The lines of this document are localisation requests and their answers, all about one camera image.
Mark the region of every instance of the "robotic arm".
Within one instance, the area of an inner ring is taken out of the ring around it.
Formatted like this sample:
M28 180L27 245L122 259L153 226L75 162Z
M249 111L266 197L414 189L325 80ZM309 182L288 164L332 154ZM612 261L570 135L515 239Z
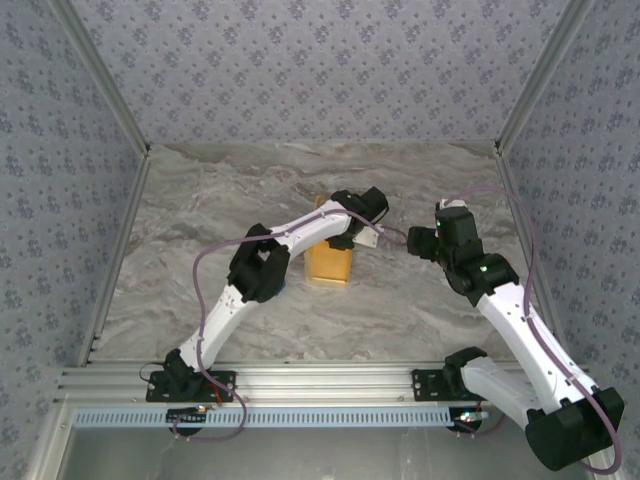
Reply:
M464 202L454 201L436 209L436 228L412 227L407 248L410 254L437 262L451 288L464 295L498 330L516 356L529 382L507 373L472 347L445 359L444 378L455 395L471 392L496 405L525 434L540 461L559 470L611 445L611 437L594 408L549 358L526 321L524 289L507 260L484 253L473 215ZM202 345L202 364L211 366L233 330L259 304L279 293L289 262L314 244L329 239L333 248L353 248L353 238L375 224L389 210L387 200L375 187L363 195L346 190L334 193L319 209L293 222L267 229L254 225L247 241L236 251L229 266L228 283L200 332L172 350L163 363L164 374L178 401L193 400L203 388L196 347ZM563 350L538 314L529 316L544 343L602 407L618 428L624 402L613 388L600 390Z
M333 248L353 248L353 239L365 224L346 211L375 224L389 211L385 195L376 187L362 195L341 190L320 208L292 222L270 229L256 224L247 237L282 236L240 245L229 265L227 285L206 318L202 334L202 363L211 366L220 348L240 322L259 304L276 296L284 286L289 262L316 243L328 239ZM182 400L193 398L203 384L199 375L196 331L167 354L164 371Z
M498 330L530 384L507 373L486 353L470 348L445 360L444 376L453 392L469 391L496 405L522 429L538 459L559 470L611 445L602 421L584 395L549 358L526 321L524 288L507 260L485 254L473 215L464 202L436 209L436 228L412 227L408 251L437 262L451 288L464 295ZM529 316L544 343L572 378L603 408L617 429L624 402L613 388L600 390L547 329L537 312Z

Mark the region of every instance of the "purple cable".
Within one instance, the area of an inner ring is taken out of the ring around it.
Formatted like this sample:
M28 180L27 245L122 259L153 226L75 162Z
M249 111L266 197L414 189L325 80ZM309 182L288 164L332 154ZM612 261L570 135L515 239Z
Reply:
M182 418L184 418L184 416L178 416L176 418L176 420L173 422L173 434L175 435L175 437L178 439L182 439L182 440L186 440L186 441L191 441L191 442L222 442L225 440L230 440L236 436L238 436L240 434L240 432L242 432L242 430L244 429L244 425L247 422L247 416L248 416L248 411L247 411L247 405L244 401L244 399L233 389L227 387L225 384L219 382L218 380L216 380L215 378L213 378L209 372L207 372L207 369L205 368L203 362L202 362L202 338L204 335L204 328L206 326L206 321L207 321L207 307L205 306L204 303L204 298L202 297L202 292L200 290L200 284L198 282L198 265L200 264L200 261L206 257L207 255L209 255L210 253L213 253L217 250L220 250L221 248L225 248L225 247L230 247L232 245L239 245L241 243L245 243L245 242L261 242L261 241L265 241L265 240L271 240L274 238L280 238L280 237L284 237L288 234L291 234L293 232L295 232L296 230L298 230L299 228L304 227L305 225L310 224L311 222L316 221L319 218L322 218L326 215L333 215L333 214L347 214L350 217L355 218L356 220L361 221L362 223L364 223L365 225L367 225L368 227L370 227L371 229L373 229L374 232L376 232L378 235L386 237L387 239L389 239L391 242L396 243L396 244L402 244L402 245L406 245L405 243L399 242L391 237L389 237L388 235L386 235L382 230L380 230L378 227L376 227L373 223L371 223L369 220L367 220L366 218L364 218L362 215L359 215L355 212L350 212L348 210L344 210L341 208L334 208L331 210L326 210L324 212L320 212L317 215L314 215L312 217L307 218L306 220L301 221L300 223L297 223L295 225L293 225L291 228L284 230L282 232L278 232L278 233L272 233L269 235L257 235L254 237L242 237L242 238L234 238L232 240L227 240L224 241L222 243L219 243L217 245L213 245L211 247L207 247L204 250L202 250L198 256L196 257L196 259L193 262L193 269L192 269L192 276L193 276L193 286L194 289L196 291L196 296L198 297L198 303L200 304L200 328L198 330L198 336L199 336L199 340L196 343L196 359L198 362L198 367L200 368L200 371L202 372L202 375L209 380L209 382L211 382L213 385L215 385L216 387L224 390L225 392L229 393L230 395L232 395L236 400L238 400L238 403L240 403L240 406L242 407L242 420L240 421L240 424L230 433L228 433L227 435L222 435L219 437L186 437L184 435L180 435L178 433L178 424L180 423L180 421L182 420ZM396 230L394 228L389 228L386 227L389 230L395 231L395 232L399 232L401 233L405 238L406 238L406 234L400 230Z
M523 309L524 309L524 314L526 316L527 325L529 326L529 329L531 330L531 333L535 337L536 341L540 344L540 347L542 347L542 349L545 351L545 353L551 359L551 361L556 365L556 367L558 367L558 369L567 378L567 380L569 380L578 389L578 391L584 396L584 398L587 399L589 404L593 407L593 409L596 411L596 413L600 417L600 420L602 420L602 423L604 424L605 428L607 429L607 432L609 433L609 436L611 437L611 441L613 443L613 450L615 452L615 457L610 467L595 468L584 462L580 462L580 464L584 468L586 468L589 472L595 473L596 475L611 475L617 472L620 466L622 465L622 445L620 444L620 437L618 437L618 432L616 432L615 427L611 423L611 420L609 420L609 417L607 417L607 414L604 412L602 407L598 404L598 402L596 402L595 398L593 398L593 395L591 395L591 393L584 387L584 385L582 385L578 380L573 378L573 374L571 373L571 371L562 363L562 361L556 356L556 354L551 350L551 348L549 348L549 345L547 345L545 340L540 335L540 332L538 331L538 328L536 327L530 315L531 308L530 308L529 301L531 299L531 289L533 287L533 272L535 272L535 268L536 268L538 242L535 236L535 232L533 231L533 221L531 220L531 215L529 214L527 208L524 206L524 204L520 201L518 197L507 192L506 190L503 190L502 188L499 188L499 187L486 187L486 186L470 188L468 190L464 190L460 193L457 193L456 195L447 199L447 201L445 202L445 205L448 205L453 200L458 200L462 197L473 195L474 193L485 193L485 192L494 192L494 193L501 193L503 195L506 195L507 197L512 199L518 205L518 207L520 207L522 214L527 220L529 232L531 234L531 264L529 266L529 275L527 277L527 283L525 284L525 287L524 287L524 298L523 298L523 302L524 302Z

